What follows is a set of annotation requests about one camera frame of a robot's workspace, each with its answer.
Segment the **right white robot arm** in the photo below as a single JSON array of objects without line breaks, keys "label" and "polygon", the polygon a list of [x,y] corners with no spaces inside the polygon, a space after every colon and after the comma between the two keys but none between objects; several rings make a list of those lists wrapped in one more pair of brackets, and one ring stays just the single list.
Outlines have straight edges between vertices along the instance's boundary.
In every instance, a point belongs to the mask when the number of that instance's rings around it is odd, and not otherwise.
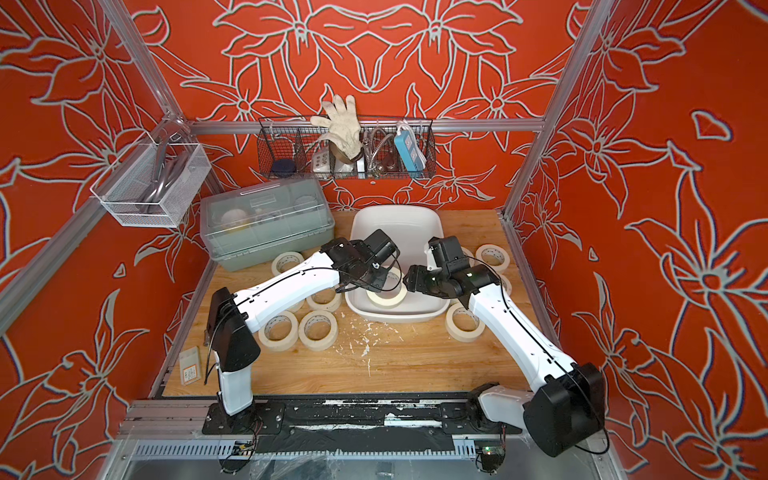
[{"label": "right white robot arm", "polygon": [[494,270],[476,265],[455,273],[413,265],[404,277],[411,292],[457,299],[490,329],[514,359],[532,392],[517,407],[494,409],[482,399],[485,417],[525,429],[545,454],[557,457],[605,427],[605,380],[591,363],[578,364],[523,314]]}]

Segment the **beige tape roll eleven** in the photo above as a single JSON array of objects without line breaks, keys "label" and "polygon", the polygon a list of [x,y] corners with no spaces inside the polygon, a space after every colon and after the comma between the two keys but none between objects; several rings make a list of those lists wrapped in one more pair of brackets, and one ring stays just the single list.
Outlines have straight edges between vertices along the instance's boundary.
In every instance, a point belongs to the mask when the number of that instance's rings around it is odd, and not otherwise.
[{"label": "beige tape roll eleven", "polygon": [[470,250],[469,250],[468,248],[466,248],[466,247],[461,247],[461,249],[462,249],[462,252],[464,253],[464,256],[467,258],[467,261],[469,262],[469,264],[470,264],[471,266],[474,266],[474,265],[475,265],[475,263],[476,263],[476,261],[475,261],[475,259],[474,259],[474,254],[473,254],[473,252],[472,252],[472,251],[470,251]]}]

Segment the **beige tape roll three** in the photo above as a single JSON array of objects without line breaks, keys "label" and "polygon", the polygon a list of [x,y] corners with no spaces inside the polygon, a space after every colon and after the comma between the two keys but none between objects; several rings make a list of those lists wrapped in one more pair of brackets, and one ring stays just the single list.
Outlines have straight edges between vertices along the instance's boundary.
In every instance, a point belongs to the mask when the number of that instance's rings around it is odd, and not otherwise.
[{"label": "beige tape roll three", "polygon": [[290,311],[268,320],[258,331],[261,344],[268,350],[281,352],[291,349],[299,338],[299,322]]}]

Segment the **beige tape roll four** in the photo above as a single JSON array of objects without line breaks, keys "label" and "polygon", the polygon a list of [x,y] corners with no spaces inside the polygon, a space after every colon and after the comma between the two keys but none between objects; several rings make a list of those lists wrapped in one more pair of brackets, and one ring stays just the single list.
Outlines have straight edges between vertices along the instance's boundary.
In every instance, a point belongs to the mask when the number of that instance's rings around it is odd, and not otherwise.
[{"label": "beige tape roll four", "polygon": [[512,295],[512,284],[511,281],[504,275],[500,276],[502,287],[508,297]]}]

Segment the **beige tape roll two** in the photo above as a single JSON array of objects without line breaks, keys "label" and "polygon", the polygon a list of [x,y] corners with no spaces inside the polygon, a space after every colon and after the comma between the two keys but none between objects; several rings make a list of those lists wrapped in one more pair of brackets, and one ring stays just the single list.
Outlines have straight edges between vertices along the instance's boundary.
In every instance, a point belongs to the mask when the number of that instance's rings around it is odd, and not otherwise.
[{"label": "beige tape roll two", "polygon": [[304,304],[305,304],[305,301],[301,300],[301,301],[299,301],[299,302],[289,306],[287,308],[287,311],[290,311],[292,313],[296,313],[296,312],[298,312],[299,310],[301,310],[303,308]]}]

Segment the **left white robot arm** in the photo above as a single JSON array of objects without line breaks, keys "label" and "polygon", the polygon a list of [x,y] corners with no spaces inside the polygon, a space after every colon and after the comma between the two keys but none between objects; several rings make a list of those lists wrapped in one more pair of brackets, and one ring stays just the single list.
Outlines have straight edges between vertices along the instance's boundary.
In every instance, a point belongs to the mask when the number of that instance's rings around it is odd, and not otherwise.
[{"label": "left white robot arm", "polygon": [[399,256],[395,243],[377,230],[364,240],[333,239],[298,266],[254,287],[214,292],[207,324],[208,359],[217,372],[217,396],[224,413],[235,416],[252,405],[251,368],[261,354],[255,333],[290,306],[325,289],[383,291]]}]

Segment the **beige tape roll twelve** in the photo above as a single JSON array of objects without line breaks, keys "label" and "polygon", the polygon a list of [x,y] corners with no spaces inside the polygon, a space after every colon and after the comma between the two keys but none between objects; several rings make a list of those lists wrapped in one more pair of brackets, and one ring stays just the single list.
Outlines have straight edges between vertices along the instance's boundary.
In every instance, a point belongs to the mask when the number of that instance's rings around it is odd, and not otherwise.
[{"label": "beige tape roll twelve", "polygon": [[391,309],[398,306],[406,297],[408,291],[403,283],[403,274],[392,267],[384,278],[384,283],[378,291],[367,291],[368,299],[377,307]]}]

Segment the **beige tape roll nine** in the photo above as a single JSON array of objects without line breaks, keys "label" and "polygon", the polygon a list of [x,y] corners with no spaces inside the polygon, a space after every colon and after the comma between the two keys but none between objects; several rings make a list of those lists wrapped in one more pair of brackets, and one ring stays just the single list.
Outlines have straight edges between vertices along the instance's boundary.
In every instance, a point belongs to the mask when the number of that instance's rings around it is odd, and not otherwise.
[{"label": "beige tape roll nine", "polygon": [[311,311],[299,324],[299,339],[308,349],[315,352],[333,346],[338,332],[336,317],[327,311]]}]

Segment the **beige tape roll six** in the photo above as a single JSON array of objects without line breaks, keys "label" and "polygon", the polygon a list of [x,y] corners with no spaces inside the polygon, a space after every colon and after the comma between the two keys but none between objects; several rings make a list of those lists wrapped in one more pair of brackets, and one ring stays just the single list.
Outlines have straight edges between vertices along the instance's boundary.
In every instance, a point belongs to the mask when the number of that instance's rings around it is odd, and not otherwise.
[{"label": "beige tape roll six", "polygon": [[463,343],[476,341],[485,331],[485,324],[460,303],[449,307],[445,328],[455,340]]}]

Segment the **beige tape roll ten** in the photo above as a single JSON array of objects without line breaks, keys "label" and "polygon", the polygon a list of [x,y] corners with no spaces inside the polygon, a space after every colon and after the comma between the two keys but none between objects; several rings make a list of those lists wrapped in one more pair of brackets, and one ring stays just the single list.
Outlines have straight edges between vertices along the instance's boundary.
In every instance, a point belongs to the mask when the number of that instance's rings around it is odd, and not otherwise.
[{"label": "beige tape roll ten", "polygon": [[511,257],[507,251],[496,244],[481,245],[476,250],[475,258],[498,273],[503,273],[511,263]]}]

